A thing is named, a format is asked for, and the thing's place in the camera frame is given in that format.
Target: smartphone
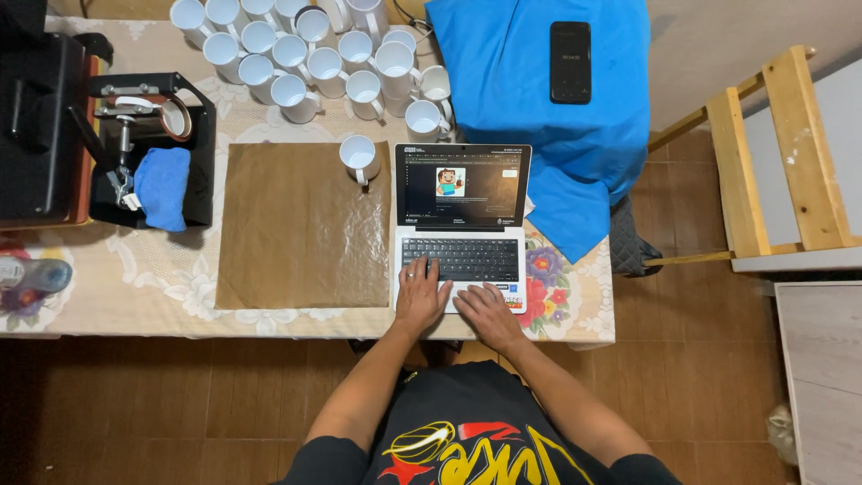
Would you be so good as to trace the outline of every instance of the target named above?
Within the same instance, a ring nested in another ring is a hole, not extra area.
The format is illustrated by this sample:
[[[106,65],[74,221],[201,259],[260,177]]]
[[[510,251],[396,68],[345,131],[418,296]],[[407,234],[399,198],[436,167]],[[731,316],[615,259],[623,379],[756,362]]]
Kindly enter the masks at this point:
[[[592,98],[590,24],[551,24],[551,101],[587,104]]]

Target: blue cloth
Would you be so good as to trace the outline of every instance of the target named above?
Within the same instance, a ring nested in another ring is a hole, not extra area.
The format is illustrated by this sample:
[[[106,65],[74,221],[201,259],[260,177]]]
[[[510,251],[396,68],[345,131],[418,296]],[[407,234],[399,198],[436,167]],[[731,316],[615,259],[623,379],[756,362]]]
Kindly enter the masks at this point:
[[[533,146],[528,219],[569,261],[610,229],[609,207],[647,157],[650,26],[642,0],[434,0],[425,4],[472,143]],[[591,28],[592,100],[550,100],[550,29]]]
[[[134,194],[147,214],[147,225],[183,232],[183,198],[191,153],[185,148],[150,148],[134,172]]]

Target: laptop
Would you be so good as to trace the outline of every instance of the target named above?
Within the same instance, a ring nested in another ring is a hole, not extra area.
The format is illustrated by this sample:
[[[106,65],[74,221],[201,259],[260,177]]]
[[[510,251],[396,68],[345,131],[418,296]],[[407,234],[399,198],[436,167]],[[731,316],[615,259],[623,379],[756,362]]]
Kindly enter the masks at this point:
[[[395,146],[393,295],[401,268],[424,254],[429,264],[440,259],[438,287],[452,280],[452,296],[488,282],[513,313],[527,310],[523,220],[532,151],[529,145]],[[445,312],[457,313],[451,298]]]

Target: hand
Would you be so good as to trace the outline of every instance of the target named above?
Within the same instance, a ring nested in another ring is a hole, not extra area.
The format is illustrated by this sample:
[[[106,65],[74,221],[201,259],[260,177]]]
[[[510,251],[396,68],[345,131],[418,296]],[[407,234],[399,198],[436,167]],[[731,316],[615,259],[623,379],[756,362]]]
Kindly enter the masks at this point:
[[[428,277],[425,277],[425,267],[428,257],[422,255],[414,259],[398,274],[401,289],[398,291],[398,304],[393,327],[404,328],[413,338],[430,327],[443,314],[449,292],[452,291],[452,281],[443,283],[437,291],[437,277],[440,275],[440,260],[431,261]]]
[[[507,359],[523,344],[531,344],[521,330],[521,324],[506,306],[500,289],[490,283],[483,287],[470,285],[452,299],[458,312],[464,315],[478,339]]]

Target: floral tablecloth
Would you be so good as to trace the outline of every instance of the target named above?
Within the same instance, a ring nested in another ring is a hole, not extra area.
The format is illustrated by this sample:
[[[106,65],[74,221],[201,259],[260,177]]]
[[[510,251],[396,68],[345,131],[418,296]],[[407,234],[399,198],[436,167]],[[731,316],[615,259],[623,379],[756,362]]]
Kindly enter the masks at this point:
[[[55,257],[74,268],[72,284],[61,293],[44,300],[16,296],[18,301],[0,303],[0,331],[295,338],[374,338],[385,332],[394,316],[391,308],[219,310],[215,308],[216,275],[230,143],[340,142],[361,134],[388,141],[394,153],[394,144],[407,140],[402,118],[386,113],[383,123],[364,121],[353,115],[346,98],[324,98],[325,112],[312,123],[288,123],[278,107],[260,104],[245,86],[216,77],[201,52],[169,22],[48,17],[47,29],[67,34],[102,32],[115,49],[112,73],[179,71],[213,101],[218,111],[214,220],[209,228],[190,228],[182,234],[102,223],[0,234],[0,254]],[[417,54],[420,68],[439,63],[429,40],[420,43]],[[395,224],[394,212],[390,223]],[[608,239],[580,261],[570,262],[531,224],[526,223],[525,229],[528,302],[527,313],[518,317],[524,332],[534,339],[613,342]],[[446,315],[431,338],[473,339],[475,335],[460,316]]]

